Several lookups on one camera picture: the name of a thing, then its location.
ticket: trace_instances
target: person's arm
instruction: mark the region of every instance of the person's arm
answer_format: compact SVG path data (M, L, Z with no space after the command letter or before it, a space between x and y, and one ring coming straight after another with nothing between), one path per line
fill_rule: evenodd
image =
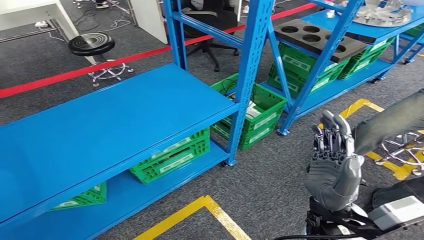
M424 88L359 123L352 133L355 152L364 155L389 137L418 130L424 130Z

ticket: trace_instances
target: crate label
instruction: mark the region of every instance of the crate label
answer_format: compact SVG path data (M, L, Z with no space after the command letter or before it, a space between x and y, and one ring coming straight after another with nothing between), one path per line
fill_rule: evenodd
M358 71L358 70L362 69L363 67L367 66L367 65L370 63L370 61L371 61L371 60L364 61L363 63L361 63L359 66L357 66L357 67L355 68L355 71L354 71L354 72L356 72L356 71Z
M299 68L301 68L301 69L303 69L303 70L305 70L307 72L309 72L309 70L311 70L311 65L308 65L308 64L306 64L304 62L301 62L299 60L296 60L296 59L292 58L291 56L284 55L282 57L282 60L285 61L285 62L287 62L287 63L289 63L289 64L293 64L296 67L299 67Z
M217 124L212 125L212 127L213 129L215 129L216 131L224 135L225 138L228 139L230 137L230 134L227 131L225 131L222 127L218 126Z
M325 71L327 71L327 70L330 70L330 69L334 68L334 67L335 67L335 66L337 66L337 65L338 65L338 63L337 63L337 62L335 62L335 63L331 64L330 66L328 66L328 67L326 67L326 68L324 69L324 72L325 72Z
M164 172L169 171L169 170L171 170L171 169L175 168L176 166L178 166L178 165L180 165L180 164L182 164L182 163L184 163L184 162L187 162L188 160L190 160L190 159L192 159L192 158L194 158L194 157L195 157L195 156L193 155L193 153L190 153L190 154L188 154L188 155L186 155L186 156L183 156L182 158L180 158L180 159L178 159L178 160L174 161L173 163L171 163L171 164L169 164L169 165L166 165L166 166L164 166L164 167L160 168L160 169L159 169L159 172L160 172L161 174L163 174Z
M169 152L169 151L171 151L171 150L173 150L173 149L176 149L176 148L178 148L179 146L184 145L184 144L186 144L186 143L190 142L191 140L192 140L192 139L191 139L190 137L186 137L186 138L184 138L183 140L181 140L181 141L179 141L179 142L175 143L174 145L172 145L172 146L170 146L170 147L165 148L165 150L163 150L163 151L161 151L161 152L158 152L158 153L156 153L156 154L153 154L153 155L151 156L151 158L152 158L152 159L154 159L154 158L156 158L156 157L158 157L158 156L160 156L160 155L166 154L167 152Z
M260 133L256 134L254 137L252 137L249 140L249 144L253 143L254 141L258 140L260 137L262 137L263 135L267 134L270 131L270 128L268 127L267 129L261 131Z
M296 85L294 85L293 83L291 83L291 82L287 82L287 86L288 86L288 88L289 89L291 89L291 90L293 90L293 91L295 91L296 93L298 93L299 92L299 87L298 86L296 86Z
M375 44L374 46L372 46L372 47L371 47L371 49L370 49L369 51L370 51L370 52L372 52L372 51L374 51L375 49L378 49L379 47L381 47L381 46L383 46L384 44L386 44L386 43L387 43L387 41L388 41L388 39L386 39L386 40L384 40L384 41L382 41L382 42L380 42L380 43Z
M262 121L260 121L260 122L256 123L256 124L254 125L253 130L255 130L255 129L257 129L257 128L261 127L261 126L263 126L264 124L268 123L269 121L271 121L271 120L272 120L272 119L274 119L275 117L277 117L277 113L276 113L276 112L274 112L272 115L270 115L269 117L265 118L264 120L262 120Z
M317 84L315 84L315 86L313 86L311 92L319 89L320 87L324 86L326 83L328 83L330 80L330 77L327 77L325 80L318 82Z
M76 202L76 201L66 201L66 202L63 202L63 203L57 205L55 208L75 206L75 205L78 205L78 202Z

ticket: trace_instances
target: blue shelf surface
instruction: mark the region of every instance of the blue shelf surface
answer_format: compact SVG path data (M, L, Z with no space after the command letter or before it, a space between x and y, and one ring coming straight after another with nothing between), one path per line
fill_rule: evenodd
M412 6L411 8L413 9L411 21L403 26L377 27L352 22L347 28L347 31L354 34L375 38L376 43L381 42L424 23L424 6ZM319 11L317 13L302 17L301 19L303 21L332 31L339 21L340 16L338 14L328 14L329 11L330 10Z
M15 229L3 232L0 229L1 239L93 239L228 156L228 153L211 142L209 153L147 185L136 180L129 171L122 172L107 181L106 203L46 212Z
M235 113L239 106L171 63L1 126L0 229L40 216ZM202 164L196 161L185 168L191 173L182 170L172 176L181 173L181 180L187 181L207 169ZM161 180L145 187L152 192L144 191L144 198L158 199L168 185ZM76 212L82 221L86 213Z
M305 102L300 107L300 110L296 115L296 119L356 88L357 86L366 82L368 79L374 78L380 73L389 70L391 67L393 67L391 63L378 59L369 66L364 67L360 71L354 73L349 78L344 80L336 79L326 86L314 91L306 98ZM270 86L267 84L267 82L263 82L261 85L280 95L283 94L280 89Z

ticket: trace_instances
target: shoe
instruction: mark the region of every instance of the shoe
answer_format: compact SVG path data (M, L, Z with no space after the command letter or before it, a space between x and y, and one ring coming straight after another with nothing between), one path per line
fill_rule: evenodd
M109 3L107 1L104 1L102 3L95 3L95 8L96 9L107 9L109 8Z
M111 1L111 2L114 3L114 4L119 4L118 1ZM109 2L108 1L104 1L102 3L96 3L95 4L95 8L96 9L107 9L107 8L109 8Z

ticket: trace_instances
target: shelf post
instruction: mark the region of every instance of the shelf post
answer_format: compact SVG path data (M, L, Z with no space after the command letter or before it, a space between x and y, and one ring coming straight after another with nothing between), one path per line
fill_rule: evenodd
M275 64L275 70L281 83L283 97L287 99L286 106L287 106L287 110L289 111L290 107L292 106L292 96L290 96L289 86L287 85L286 74L284 73L283 61L281 60L280 49L278 47L278 41L274 33L273 22L271 20L269 20L266 36L269 39L269 45L271 46L271 50L272 50L272 57Z
M409 43L409 45L403 49L403 51L399 54L400 56L396 56L393 60L393 63L396 64L401 58L403 58L405 56L405 54L407 54L407 52L409 52L418 42L420 42L420 39L424 37L424 28L419 32L419 34L417 36L415 36L415 38ZM421 46L414 50L413 53L405 59L405 63L412 63L414 61L414 58L417 54L419 54L421 52L421 50L424 49L424 42L421 44Z
M352 23L354 16L363 3L364 0L349 1L347 6L344 8L344 11L340 16L337 25L334 27L327 44L310 71L305 85L300 91L300 94L297 96L294 104L290 107L287 117L284 119L281 128L278 130L281 134L289 134L289 128L297 118L301 106L311 92L312 87L315 85L317 77L323 72L326 67L326 63L330 61L331 56L336 51L342 38L345 36L348 26Z
M244 44L238 67L238 80L235 89L235 101L240 104L239 111L232 115L231 131L228 140L229 159L225 162L233 166L236 163L236 151L242 134L247 107L255 83L258 65L267 34L267 25L271 21L274 0L255 0L249 4L244 32Z
M180 68L187 70L187 56L186 56L186 45L184 43L184 29L183 23L175 20L172 17L172 12L181 13L181 1L180 0L166 0L163 1L166 26L168 29L169 43L171 45L171 53L173 62Z

